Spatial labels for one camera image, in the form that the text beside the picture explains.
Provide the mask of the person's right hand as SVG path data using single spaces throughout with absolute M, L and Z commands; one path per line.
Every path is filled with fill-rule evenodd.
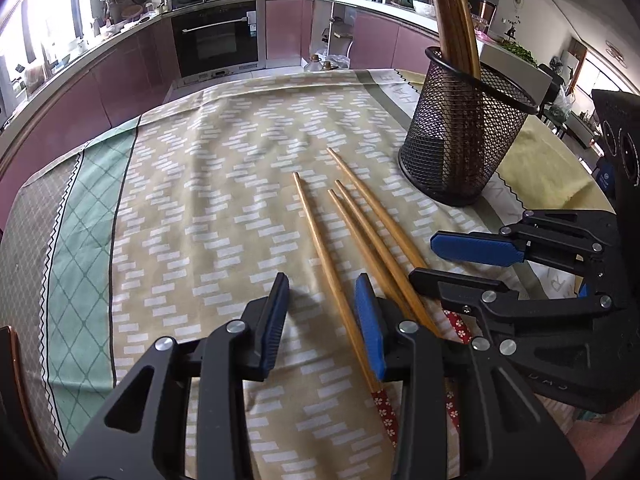
M 636 394 L 620 408 L 593 420 L 576 420 L 567 439 L 584 465 L 586 478 L 593 479 L 613 457 L 639 416 Z

